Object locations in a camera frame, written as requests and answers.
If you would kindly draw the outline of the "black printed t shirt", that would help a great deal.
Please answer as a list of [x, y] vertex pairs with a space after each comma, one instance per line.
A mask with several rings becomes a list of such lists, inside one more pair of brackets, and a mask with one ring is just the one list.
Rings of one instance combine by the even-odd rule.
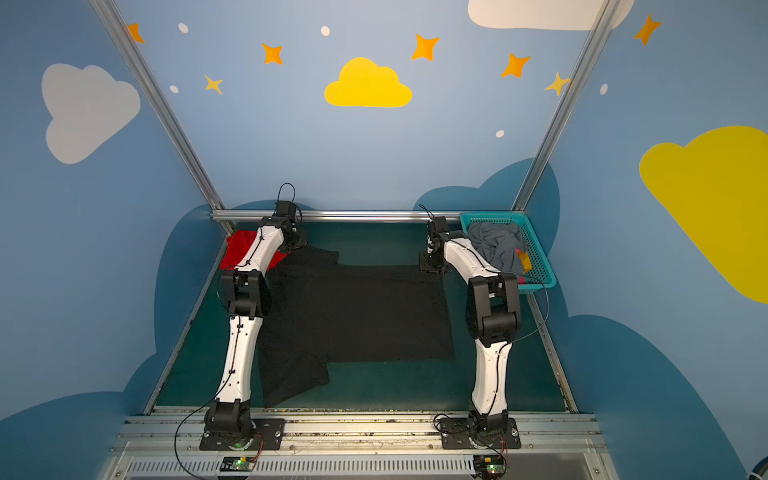
[[273, 306], [258, 335], [265, 407], [329, 383], [331, 363], [451, 360], [441, 278], [415, 265], [343, 265], [307, 247], [266, 273]]

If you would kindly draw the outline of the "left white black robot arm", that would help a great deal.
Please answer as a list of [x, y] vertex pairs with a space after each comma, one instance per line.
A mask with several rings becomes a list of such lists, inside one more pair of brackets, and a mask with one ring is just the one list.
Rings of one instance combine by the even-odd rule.
[[265, 274], [274, 263], [306, 245], [296, 222], [286, 216], [261, 220], [255, 230], [227, 239], [221, 286], [229, 341], [220, 385], [205, 415], [208, 449], [246, 450], [255, 437], [251, 417], [251, 372], [259, 331], [271, 309]]

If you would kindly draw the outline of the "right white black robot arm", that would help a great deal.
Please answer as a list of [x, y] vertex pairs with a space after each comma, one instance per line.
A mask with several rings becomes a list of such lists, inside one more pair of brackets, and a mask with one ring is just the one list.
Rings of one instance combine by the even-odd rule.
[[427, 240], [419, 267], [439, 274], [453, 268], [467, 287], [465, 320], [476, 350], [467, 433], [485, 440], [507, 432], [508, 359], [522, 323], [517, 277], [492, 266], [469, 239], [451, 233]]

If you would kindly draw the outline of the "red folded t shirt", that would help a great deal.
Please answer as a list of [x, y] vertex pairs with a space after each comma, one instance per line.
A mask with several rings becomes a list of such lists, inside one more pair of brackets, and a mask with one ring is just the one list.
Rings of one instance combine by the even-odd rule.
[[238, 230], [226, 239], [226, 243], [227, 249], [220, 263], [222, 271], [266, 273], [288, 256], [288, 253], [279, 252], [284, 243], [283, 234], [271, 226], [253, 231]]

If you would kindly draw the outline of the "grey t shirt in basket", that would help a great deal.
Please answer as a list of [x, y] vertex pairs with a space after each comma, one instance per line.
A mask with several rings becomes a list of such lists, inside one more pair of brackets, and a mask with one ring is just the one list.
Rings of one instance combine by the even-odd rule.
[[521, 229], [514, 223], [473, 222], [467, 229], [473, 248], [494, 268], [521, 276], [525, 273], [519, 253], [527, 253]]

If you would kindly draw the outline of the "yellow garment in basket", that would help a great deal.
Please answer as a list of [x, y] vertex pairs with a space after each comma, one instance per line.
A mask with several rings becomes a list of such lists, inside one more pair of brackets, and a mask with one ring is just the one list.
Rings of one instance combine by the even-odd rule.
[[516, 254], [522, 264], [523, 272], [524, 273], [530, 272], [533, 269], [533, 264], [532, 264], [530, 255], [527, 252], [524, 252], [521, 250], [517, 250]]

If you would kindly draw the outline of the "teal plastic basket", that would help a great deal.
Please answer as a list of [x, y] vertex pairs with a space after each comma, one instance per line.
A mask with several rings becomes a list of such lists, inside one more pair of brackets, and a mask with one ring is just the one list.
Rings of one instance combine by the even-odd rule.
[[530, 272], [521, 276], [515, 275], [518, 278], [518, 290], [520, 292], [536, 292], [542, 288], [553, 288], [556, 285], [556, 278], [545, 251], [526, 215], [519, 212], [468, 212], [461, 214], [460, 222], [466, 235], [469, 225], [473, 222], [514, 223], [518, 225], [523, 239], [528, 245], [527, 253], [533, 264], [533, 269]]

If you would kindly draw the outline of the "right green circuit board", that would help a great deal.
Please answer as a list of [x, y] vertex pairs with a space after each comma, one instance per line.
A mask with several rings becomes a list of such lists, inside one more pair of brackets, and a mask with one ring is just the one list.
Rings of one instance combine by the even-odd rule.
[[473, 479], [499, 480], [507, 473], [507, 462], [503, 456], [476, 455], [472, 459]]

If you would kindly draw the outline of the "green circuit board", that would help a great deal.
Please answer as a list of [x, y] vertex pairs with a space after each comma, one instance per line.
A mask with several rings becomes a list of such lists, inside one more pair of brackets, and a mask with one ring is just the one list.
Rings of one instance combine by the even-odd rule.
[[257, 458], [249, 457], [225, 457], [220, 465], [220, 472], [252, 472], [255, 469]]
[[507, 473], [507, 462], [503, 456], [476, 455], [472, 459], [473, 479], [499, 480]]

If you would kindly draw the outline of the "left green circuit board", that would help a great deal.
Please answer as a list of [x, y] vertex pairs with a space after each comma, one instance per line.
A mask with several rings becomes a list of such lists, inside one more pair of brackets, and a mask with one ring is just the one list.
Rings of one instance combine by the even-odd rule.
[[249, 457], [225, 457], [220, 465], [220, 472], [252, 472], [255, 469], [257, 458]]

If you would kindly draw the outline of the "horizontal aluminium frame rail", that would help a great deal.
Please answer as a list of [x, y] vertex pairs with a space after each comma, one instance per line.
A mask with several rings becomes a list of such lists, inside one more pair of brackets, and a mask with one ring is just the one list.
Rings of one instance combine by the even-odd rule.
[[[256, 222], [273, 215], [272, 210], [213, 210], [214, 221], [234, 223]], [[461, 212], [446, 211], [427, 213], [418, 211], [318, 211], [304, 210], [298, 218], [304, 222], [352, 222], [352, 223], [422, 223], [431, 217], [445, 217], [449, 222], [459, 222]]]

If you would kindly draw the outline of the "left side floor rail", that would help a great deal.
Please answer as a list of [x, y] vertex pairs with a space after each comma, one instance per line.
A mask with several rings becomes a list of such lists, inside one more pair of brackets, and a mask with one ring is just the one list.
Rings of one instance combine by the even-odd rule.
[[225, 250], [222, 236], [203, 241], [173, 234], [166, 243], [154, 294], [156, 353], [125, 389], [137, 394], [133, 412], [148, 414], [154, 408]]

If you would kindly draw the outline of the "floor rail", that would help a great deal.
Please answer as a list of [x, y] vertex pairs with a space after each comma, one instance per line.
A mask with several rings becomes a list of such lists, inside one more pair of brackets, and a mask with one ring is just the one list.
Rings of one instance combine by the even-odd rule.
[[203, 241], [173, 234], [166, 243], [154, 294], [156, 353], [125, 389], [137, 394], [133, 412], [148, 414], [154, 408], [225, 250], [222, 236]]
[[527, 298], [529, 308], [531, 309], [531, 312], [534, 317], [538, 336], [542, 342], [544, 351], [549, 361], [550, 368], [552, 370], [552, 373], [558, 385], [561, 397], [563, 399], [565, 409], [572, 414], [579, 413], [579, 408], [573, 396], [567, 376], [565, 374], [562, 363], [560, 361], [558, 352], [555, 348], [549, 329], [547, 327], [547, 318], [542, 313], [542, 310], [534, 294], [527, 294], [526, 298]]

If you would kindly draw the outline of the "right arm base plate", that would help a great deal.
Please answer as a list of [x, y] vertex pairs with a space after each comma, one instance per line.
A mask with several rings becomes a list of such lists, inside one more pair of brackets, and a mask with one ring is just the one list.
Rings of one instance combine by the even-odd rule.
[[445, 450], [462, 449], [520, 449], [522, 446], [517, 422], [510, 417], [491, 421], [474, 418], [449, 417], [437, 414], [432, 420]]

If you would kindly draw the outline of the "right side floor rail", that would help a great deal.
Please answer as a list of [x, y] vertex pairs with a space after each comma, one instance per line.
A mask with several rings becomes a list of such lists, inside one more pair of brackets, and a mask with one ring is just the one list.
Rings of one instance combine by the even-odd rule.
[[567, 376], [565, 374], [562, 363], [560, 361], [558, 352], [555, 348], [549, 329], [547, 327], [547, 318], [542, 313], [542, 310], [534, 294], [527, 294], [526, 298], [527, 298], [529, 308], [531, 309], [531, 312], [534, 317], [538, 336], [542, 342], [544, 351], [549, 361], [550, 368], [552, 370], [552, 373], [558, 385], [561, 397], [563, 399], [565, 409], [572, 414], [579, 413], [579, 408], [573, 396]]

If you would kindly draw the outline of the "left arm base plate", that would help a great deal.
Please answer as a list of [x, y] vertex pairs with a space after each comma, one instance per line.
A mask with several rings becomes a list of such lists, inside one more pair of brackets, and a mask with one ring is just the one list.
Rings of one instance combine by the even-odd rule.
[[206, 424], [199, 443], [201, 451], [279, 450], [285, 420], [280, 418], [247, 418], [229, 425]]

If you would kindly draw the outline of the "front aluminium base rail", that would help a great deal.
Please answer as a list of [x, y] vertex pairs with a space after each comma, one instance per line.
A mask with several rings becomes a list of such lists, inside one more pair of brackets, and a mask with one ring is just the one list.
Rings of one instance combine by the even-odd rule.
[[[615, 479], [589, 414], [514, 412], [520, 449], [445, 450], [432, 411], [256, 411], [285, 420], [279, 450], [201, 451], [201, 415], [159, 407], [126, 419], [102, 479], [473, 479], [476, 455], [503, 456], [508, 479]], [[225, 457], [255, 456], [252, 472], [220, 472]]]

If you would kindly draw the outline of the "left aluminium corner post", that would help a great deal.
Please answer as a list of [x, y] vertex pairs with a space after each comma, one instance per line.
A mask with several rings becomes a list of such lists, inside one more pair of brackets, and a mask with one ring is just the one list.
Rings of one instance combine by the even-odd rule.
[[224, 210], [225, 205], [220, 195], [216, 191], [202, 161], [195, 152], [191, 141], [172, 111], [164, 91], [138, 46], [138, 42], [133, 39], [117, 4], [114, 1], [91, 0], [90, 5], [141, 87], [162, 127], [210, 208], [212, 210]]

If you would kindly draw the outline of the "aluminium corner post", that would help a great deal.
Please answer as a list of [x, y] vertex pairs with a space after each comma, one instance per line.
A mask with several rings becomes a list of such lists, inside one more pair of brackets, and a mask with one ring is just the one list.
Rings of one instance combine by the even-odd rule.
[[565, 85], [565, 92], [560, 95], [553, 117], [536, 156], [516, 194], [511, 210], [524, 212], [528, 206], [540, 179], [554, 154], [557, 144], [578, 103], [588, 79], [602, 53], [613, 30], [613, 21], [618, 16], [621, 5], [619, 0], [604, 1], [598, 10], [595, 22], [589, 31], [585, 43], [571, 72], [571, 80]]
[[162, 127], [210, 208], [212, 210], [224, 210], [225, 205], [220, 195], [216, 191], [202, 161], [195, 152], [191, 141], [172, 111], [164, 91], [138, 46], [138, 42], [133, 39], [117, 4], [114, 1], [91, 0], [90, 5], [141, 87]]

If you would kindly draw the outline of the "right aluminium corner post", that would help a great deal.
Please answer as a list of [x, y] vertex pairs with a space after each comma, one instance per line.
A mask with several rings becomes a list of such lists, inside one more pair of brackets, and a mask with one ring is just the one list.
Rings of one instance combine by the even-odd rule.
[[618, 16], [621, 5], [619, 0], [604, 1], [598, 10], [595, 22], [589, 31], [585, 43], [571, 72], [571, 80], [565, 85], [565, 92], [560, 95], [553, 117], [536, 156], [516, 194], [511, 210], [524, 212], [528, 206], [540, 179], [554, 154], [557, 144], [578, 103], [588, 79], [602, 53], [613, 30], [613, 21]]

